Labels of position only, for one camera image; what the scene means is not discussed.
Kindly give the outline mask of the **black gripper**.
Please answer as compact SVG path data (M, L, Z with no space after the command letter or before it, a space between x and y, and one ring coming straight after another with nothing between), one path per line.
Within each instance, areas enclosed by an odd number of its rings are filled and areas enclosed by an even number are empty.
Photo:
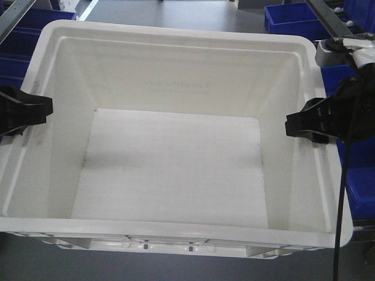
M374 69L361 68L357 76L339 82L329 98L313 98L294 114L287 115L287 136L313 143L364 141L374 136Z

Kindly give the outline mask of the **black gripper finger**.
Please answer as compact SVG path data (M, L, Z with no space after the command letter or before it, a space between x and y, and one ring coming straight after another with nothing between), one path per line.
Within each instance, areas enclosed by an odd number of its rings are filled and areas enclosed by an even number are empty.
M29 126L45 124L52 113L51 98L1 86L1 136L21 135Z

